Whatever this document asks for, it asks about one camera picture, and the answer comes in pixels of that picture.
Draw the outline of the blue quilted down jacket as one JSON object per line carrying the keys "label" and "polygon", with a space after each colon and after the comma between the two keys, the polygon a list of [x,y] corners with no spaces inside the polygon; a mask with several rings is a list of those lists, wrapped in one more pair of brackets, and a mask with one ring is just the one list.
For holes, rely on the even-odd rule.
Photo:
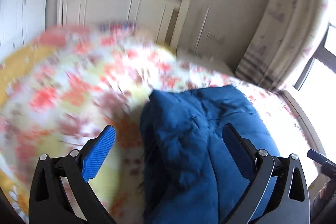
{"label": "blue quilted down jacket", "polygon": [[257,110],[234,86],[154,90],[139,129],[145,150],[145,223],[221,223],[248,186],[222,139],[231,124],[279,155]]}

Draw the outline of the floral bed sheet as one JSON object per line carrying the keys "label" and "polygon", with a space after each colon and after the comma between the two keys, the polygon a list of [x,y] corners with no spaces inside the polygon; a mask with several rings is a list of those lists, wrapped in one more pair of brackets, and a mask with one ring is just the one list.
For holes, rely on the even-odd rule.
{"label": "floral bed sheet", "polygon": [[280,155],[296,153],[305,178],[306,129],[289,102],[213,65],[175,57],[146,31],[54,27],[1,63],[1,190],[29,220],[29,192],[38,158],[80,149],[106,125],[117,139],[90,184],[118,223],[142,223],[143,145],[139,117],[153,89],[167,92],[232,85],[258,111]]}

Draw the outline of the cream patterned curtain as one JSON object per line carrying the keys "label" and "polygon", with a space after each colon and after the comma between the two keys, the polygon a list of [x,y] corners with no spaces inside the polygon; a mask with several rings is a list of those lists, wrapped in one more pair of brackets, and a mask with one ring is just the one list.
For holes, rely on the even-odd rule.
{"label": "cream patterned curtain", "polygon": [[235,74],[268,91],[293,86],[324,37],[331,0],[269,0]]}

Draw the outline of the patterned red blue pillow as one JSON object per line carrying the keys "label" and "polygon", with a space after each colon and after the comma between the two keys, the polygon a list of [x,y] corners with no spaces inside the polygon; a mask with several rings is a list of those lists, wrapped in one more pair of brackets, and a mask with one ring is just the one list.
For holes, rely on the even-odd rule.
{"label": "patterned red blue pillow", "polygon": [[111,33],[118,31],[132,32],[137,28],[137,25],[133,22],[104,22],[99,23],[98,28],[101,31]]}

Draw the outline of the white vertical pole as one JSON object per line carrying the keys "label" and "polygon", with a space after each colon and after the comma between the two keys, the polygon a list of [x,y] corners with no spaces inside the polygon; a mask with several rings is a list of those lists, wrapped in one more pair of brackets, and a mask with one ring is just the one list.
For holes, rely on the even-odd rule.
{"label": "white vertical pole", "polygon": [[197,54],[197,50],[198,50],[199,43],[201,41],[202,33],[203,33],[205,25],[206,25],[206,20],[209,16],[209,11],[210,11],[210,6],[207,6],[204,13],[203,13],[201,26],[199,27],[198,36],[197,36],[197,39],[195,41],[195,45],[194,45],[194,48],[193,48],[193,54],[195,54],[195,55]]}

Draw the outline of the white wooden headboard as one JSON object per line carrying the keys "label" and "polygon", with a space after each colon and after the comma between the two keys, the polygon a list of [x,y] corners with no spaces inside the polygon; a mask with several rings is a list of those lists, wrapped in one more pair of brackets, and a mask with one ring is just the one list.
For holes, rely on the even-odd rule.
{"label": "white wooden headboard", "polygon": [[58,0],[59,26],[102,22],[134,23],[154,41],[177,50],[190,0]]}

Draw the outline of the white wardrobe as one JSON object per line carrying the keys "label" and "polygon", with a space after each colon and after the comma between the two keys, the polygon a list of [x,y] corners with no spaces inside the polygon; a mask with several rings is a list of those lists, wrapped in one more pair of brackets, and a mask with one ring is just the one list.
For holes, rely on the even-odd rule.
{"label": "white wardrobe", "polygon": [[1,60],[46,28],[47,0],[1,0]]}

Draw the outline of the window frame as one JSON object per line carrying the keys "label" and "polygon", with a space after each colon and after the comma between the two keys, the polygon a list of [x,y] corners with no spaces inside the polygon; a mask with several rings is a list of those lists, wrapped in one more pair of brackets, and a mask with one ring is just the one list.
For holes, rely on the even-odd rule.
{"label": "window frame", "polygon": [[308,61],[299,79],[295,83],[294,88],[296,90],[302,88],[316,60],[335,73],[335,0],[331,0],[327,10],[330,13],[327,30],[313,57]]}

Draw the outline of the wall socket plate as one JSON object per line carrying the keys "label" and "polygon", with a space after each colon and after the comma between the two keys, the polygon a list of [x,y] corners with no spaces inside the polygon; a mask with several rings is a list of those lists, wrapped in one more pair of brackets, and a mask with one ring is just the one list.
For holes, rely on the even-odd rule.
{"label": "wall socket plate", "polygon": [[207,40],[211,42],[215,42],[217,44],[223,45],[226,42],[226,36],[225,35],[220,35],[216,34],[214,32],[209,31],[206,37]]}

